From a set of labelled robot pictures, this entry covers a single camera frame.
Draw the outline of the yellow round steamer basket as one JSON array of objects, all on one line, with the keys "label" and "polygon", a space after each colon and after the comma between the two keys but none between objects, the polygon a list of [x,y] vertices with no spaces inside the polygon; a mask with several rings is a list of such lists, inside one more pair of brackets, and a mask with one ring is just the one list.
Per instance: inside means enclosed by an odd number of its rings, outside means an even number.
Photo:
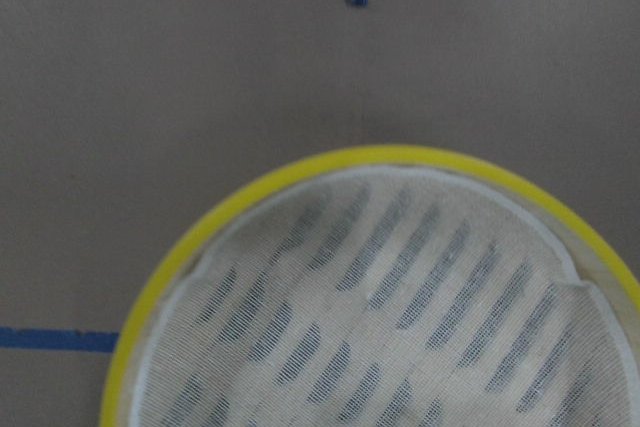
[{"label": "yellow round steamer basket", "polygon": [[136,300],[103,426],[635,426],[639,284],[562,202],[450,151],[266,174]]}]

